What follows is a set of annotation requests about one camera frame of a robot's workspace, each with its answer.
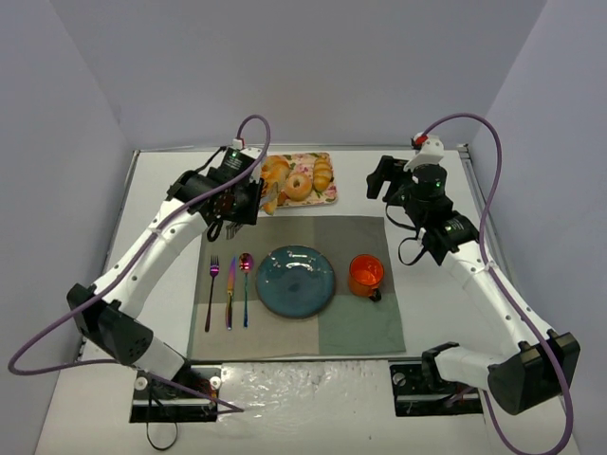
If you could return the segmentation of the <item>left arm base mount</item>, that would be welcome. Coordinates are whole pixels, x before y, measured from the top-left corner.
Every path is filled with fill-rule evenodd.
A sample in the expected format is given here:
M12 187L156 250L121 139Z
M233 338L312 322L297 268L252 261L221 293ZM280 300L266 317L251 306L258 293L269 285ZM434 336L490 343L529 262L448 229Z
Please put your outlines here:
M194 364L197 379L184 380L186 388L208 396L219 397L222 373L219 365ZM218 405L187 391L169 386L144 372L137 372L133 386L129 422L145 423L213 423L218 418Z

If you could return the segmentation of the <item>long croissant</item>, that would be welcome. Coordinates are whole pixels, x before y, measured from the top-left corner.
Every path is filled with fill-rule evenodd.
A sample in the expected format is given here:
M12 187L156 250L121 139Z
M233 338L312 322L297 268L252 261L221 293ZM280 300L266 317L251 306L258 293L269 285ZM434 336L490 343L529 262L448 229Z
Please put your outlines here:
M281 191L285 186L285 179L282 177L264 178L264 187L262 190L262 199L260 208L267 215L273 215L278 207L278 200Z

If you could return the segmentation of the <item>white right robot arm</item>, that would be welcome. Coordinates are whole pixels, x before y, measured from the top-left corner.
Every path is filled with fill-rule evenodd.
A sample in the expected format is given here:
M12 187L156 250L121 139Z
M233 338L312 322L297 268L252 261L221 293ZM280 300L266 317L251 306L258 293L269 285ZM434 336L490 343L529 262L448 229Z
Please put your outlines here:
M501 270L481 256L477 228L445 193L446 170L438 164L408 165L383 156L366 178L366 196L377 199L385 191L386 206L405 210L422 251L461 285L499 347L495 354L452 341L430 348L422 355L427 383L435 390L461 383L487 391L510 415L560 395L572 383L578 341L539 318Z

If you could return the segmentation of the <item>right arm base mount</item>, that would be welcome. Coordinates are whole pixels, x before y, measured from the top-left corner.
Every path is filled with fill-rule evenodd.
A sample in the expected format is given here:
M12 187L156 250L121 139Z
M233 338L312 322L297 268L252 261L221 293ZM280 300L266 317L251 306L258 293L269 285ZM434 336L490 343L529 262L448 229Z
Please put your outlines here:
M395 416L453 417L482 414L479 392L460 382L433 384L421 356L388 358Z

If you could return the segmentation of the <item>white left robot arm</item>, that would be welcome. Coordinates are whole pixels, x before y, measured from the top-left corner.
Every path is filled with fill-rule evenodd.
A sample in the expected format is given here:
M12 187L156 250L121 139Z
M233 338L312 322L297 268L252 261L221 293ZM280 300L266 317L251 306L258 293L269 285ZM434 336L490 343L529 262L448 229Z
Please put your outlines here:
M138 317L158 280L195 238L217 238L224 223L253 225L261 206L266 150L235 140L207 171L188 170L168 189L152 222L135 243L88 286L76 284L67 303L81 334L119 364L175 380L186 358Z

